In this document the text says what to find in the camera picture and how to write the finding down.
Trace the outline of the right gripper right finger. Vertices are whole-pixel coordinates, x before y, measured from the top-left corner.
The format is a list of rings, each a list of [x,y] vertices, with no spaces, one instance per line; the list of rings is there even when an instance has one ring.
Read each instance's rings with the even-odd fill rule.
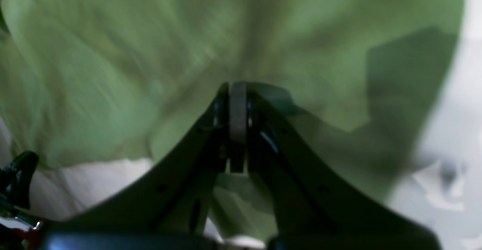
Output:
[[[254,89],[247,90],[248,170],[270,192],[278,235],[269,250],[439,250],[427,228],[337,175]]]

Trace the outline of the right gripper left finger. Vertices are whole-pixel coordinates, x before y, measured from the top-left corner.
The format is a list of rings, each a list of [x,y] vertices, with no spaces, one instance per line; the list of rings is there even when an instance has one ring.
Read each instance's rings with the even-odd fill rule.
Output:
[[[203,236],[220,173],[242,173],[247,84],[224,83],[154,168],[88,212],[57,224],[42,250],[217,250]]]

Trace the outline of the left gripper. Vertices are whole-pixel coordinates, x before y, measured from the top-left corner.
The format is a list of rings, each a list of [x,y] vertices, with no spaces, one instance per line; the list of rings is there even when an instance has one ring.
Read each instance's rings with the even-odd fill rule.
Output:
[[[36,250],[42,221],[26,213],[31,208],[29,193],[38,155],[31,151],[19,154],[1,169],[1,249]]]

